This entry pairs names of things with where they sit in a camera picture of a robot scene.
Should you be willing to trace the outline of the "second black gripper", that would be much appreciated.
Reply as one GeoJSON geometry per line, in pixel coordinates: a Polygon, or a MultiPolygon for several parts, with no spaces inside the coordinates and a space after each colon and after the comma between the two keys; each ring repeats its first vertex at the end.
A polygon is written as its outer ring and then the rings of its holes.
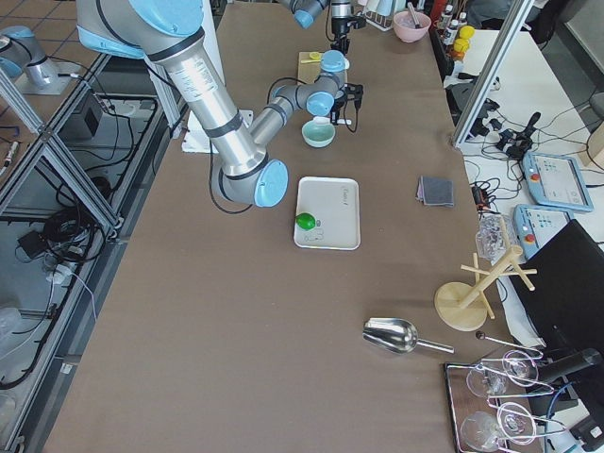
{"type": "Polygon", "coordinates": [[[349,50],[350,39],[348,33],[352,29],[360,29],[366,26],[366,19],[362,15],[336,17],[330,19],[331,32],[330,48],[341,53],[349,50]]]}

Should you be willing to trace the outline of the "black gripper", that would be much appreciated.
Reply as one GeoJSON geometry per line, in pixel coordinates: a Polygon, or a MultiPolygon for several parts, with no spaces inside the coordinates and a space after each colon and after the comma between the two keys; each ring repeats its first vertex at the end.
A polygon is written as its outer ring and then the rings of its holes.
{"type": "Polygon", "coordinates": [[[337,120],[345,118],[346,106],[349,102],[354,104],[355,122],[358,122],[359,111],[361,109],[364,87],[361,84],[346,83],[339,91],[339,96],[335,98],[334,104],[329,113],[329,118],[337,120]]]}

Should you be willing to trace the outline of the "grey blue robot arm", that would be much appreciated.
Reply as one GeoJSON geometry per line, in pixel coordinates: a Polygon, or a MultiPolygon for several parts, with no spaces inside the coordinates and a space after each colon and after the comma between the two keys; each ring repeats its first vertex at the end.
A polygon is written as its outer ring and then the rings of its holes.
{"type": "Polygon", "coordinates": [[[260,208],[273,207],[286,193],[288,171],[270,159],[266,145],[293,113],[304,109],[336,123],[349,100],[359,103],[363,87],[346,80],[346,33],[360,27],[347,1],[288,1],[286,7],[304,28],[330,8],[340,41],[320,59],[310,84],[282,86],[250,126],[212,64],[204,45],[206,19],[201,1],[79,1],[80,42],[89,49],[128,59],[148,59],[163,67],[217,150],[219,167],[210,170],[210,192],[260,208]]]}

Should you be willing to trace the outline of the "second grey robot arm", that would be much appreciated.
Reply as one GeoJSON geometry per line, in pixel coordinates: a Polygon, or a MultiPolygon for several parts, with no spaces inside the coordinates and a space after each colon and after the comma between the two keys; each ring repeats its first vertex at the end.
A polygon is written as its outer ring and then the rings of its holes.
{"type": "Polygon", "coordinates": [[[330,14],[330,31],[326,33],[330,48],[337,50],[345,56],[349,50],[350,39],[348,34],[353,29],[366,26],[366,19],[362,14],[355,14],[354,8],[348,0],[282,0],[279,4],[287,8],[297,23],[303,28],[309,28],[315,23],[324,10],[330,14]]]}

